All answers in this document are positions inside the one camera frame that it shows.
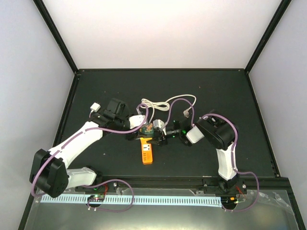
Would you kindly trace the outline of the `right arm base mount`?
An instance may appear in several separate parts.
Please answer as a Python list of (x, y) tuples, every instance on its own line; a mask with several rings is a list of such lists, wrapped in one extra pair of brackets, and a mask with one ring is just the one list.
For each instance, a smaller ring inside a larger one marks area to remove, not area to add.
[(239, 176), (227, 181), (221, 177), (206, 177), (202, 180), (203, 190), (207, 193), (220, 195), (236, 195), (239, 193), (238, 188), (242, 189), (245, 180)]

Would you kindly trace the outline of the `orange power strip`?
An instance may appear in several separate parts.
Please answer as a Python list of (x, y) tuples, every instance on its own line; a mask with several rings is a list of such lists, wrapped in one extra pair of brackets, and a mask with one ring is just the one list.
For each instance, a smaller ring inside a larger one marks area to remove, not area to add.
[(149, 143), (150, 140), (152, 140), (152, 138), (140, 138), (142, 163), (144, 165), (149, 165), (153, 163), (153, 150), (151, 143)]

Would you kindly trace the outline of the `white usb charger plug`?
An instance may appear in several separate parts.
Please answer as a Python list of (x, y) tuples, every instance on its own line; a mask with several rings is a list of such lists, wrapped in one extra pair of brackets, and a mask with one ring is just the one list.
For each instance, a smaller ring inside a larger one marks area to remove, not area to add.
[(99, 109), (101, 108), (101, 105), (98, 104), (98, 103), (93, 103), (91, 106), (90, 106), (90, 110), (91, 112), (98, 112)]

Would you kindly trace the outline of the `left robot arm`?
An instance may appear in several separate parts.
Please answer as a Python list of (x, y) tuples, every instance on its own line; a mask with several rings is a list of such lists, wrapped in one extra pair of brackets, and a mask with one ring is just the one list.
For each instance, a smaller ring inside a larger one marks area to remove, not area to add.
[(110, 133), (130, 134), (147, 124), (148, 114), (142, 114), (137, 106), (137, 114), (131, 114), (128, 105), (121, 100), (112, 99), (103, 109), (100, 104), (90, 107), (88, 120), (71, 137), (49, 150), (38, 150), (33, 159), (29, 181), (32, 184), (31, 195), (38, 197), (47, 194), (52, 198), (65, 190), (84, 186), (98, 191), (103, 186), (103, 179), (92, 167), (70, 169), (73, 161), (89, 146)]

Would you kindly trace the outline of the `green cube socket adapter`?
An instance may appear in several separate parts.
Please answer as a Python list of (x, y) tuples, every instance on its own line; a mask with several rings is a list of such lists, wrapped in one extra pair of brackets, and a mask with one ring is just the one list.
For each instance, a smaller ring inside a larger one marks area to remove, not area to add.
[(153, 124), (147, 124), (140, 129), (140, 136), (142, 138), (153, 138), (154, 137), (154, 127)]

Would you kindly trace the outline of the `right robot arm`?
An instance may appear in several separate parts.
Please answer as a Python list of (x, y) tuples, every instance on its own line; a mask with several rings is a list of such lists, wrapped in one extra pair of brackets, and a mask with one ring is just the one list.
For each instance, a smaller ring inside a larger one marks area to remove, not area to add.
[(174, 130), (159, 134), (154, 138), (155, 144), (161, 144), (163, 139), (178, 136), (184, 145), (192, 146), (205, 138), (215, 148), (218, 159), (218, 187), (223, 193), (230, 193), (238, 180), (236, 166), (236, 146), (238, 130), (236, 126), (216, 110), (203, 115), (194, 124), (174, 123)]

